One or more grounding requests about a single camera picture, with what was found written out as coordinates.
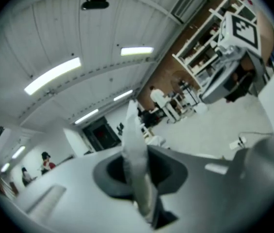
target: doorway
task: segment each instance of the doorway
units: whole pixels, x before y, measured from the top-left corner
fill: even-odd
[[[96,120],[82,130],[96,151],[110,149],[121,143],[105,117]]]

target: ceiling light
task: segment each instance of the ceiling light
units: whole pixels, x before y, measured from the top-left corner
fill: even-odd
[[[151,48],[151,47],[121,48],[121,56],[152,53],[153,49],[154,48]]]
[[[15,152],[15,154],[13,154],[12,159],[16,159],[16,158],[20,155],[20,153],[24,151],[25,148],[26,148],[25,146],[21,146],[21,147]]]
[[[78,123],[84,121],[85,119],[89,118],[90,116],[94,115],[94,114],[97,113],[98,111],[99,111],[98,109],[93,110],[92,112],[90,112],[90,113],[86,114],[85,116],[81,117],[80,119],[76,120],[74,123],[75,123],[75,124],[78,124]]]
[[[34,92],[36,92],[42,86],[46,85],[48,82],[80,66],[81,61],[79,57],[66,61],[63,64],[60,64],[59,66],[52,68],[51,70],[47,71],[46,73],[38,77],[36,80],[34,80],[30,85],[28,85],[25,88],[25,92],[27,92],[29,95],[32,95]]]
[[[119,100],[119,99],[131,94],[132,92],[133,92],[133,90],[127,91],[127,92],[123,93],[122,95],[119,95],[116,98],[114,98],[113,101]]]
[[[6,163],[2,168],[1,168],[1,172],[5,172],[8,168],[9,168],[10,164]]]

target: person in red shirt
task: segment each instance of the person in red shirt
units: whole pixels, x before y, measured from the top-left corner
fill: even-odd
[[[53,162],[50,162],[50,155],[47,152],[42,153],[42,174],[52,170],[56,165]]]

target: cable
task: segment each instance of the cable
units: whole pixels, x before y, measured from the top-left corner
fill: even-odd
[[[259,135],[273,135],[273,133],[262,133],[262,132],[255,132],[255,131],[244,131],[239,133],[239,139],[241,134],[259,134]]]
[[[238,143],[238,145],[241,147],[241,148],[246,148],[242,138],[241,138],[241,134],[258,134],[258,135],[273,135],[273,133],[262,133],[262,132],[255,132],[255,131],[244,131],[244,132],[240,132],[239,133],[239,141],[240,143]]]

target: ceiling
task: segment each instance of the ceiling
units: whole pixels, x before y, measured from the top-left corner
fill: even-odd
[[[61,117],[74,122],[114,107],[113,98],[141,89],[184,23],[171,14],[178,0],[107,0],[81,11],[85,0],[13,0],[0,16],[0,118],[43,130]],[[122,47],[150,46],[152,54],[120,56]],[[29,96],[24,88],[75,57],[82,66]]]

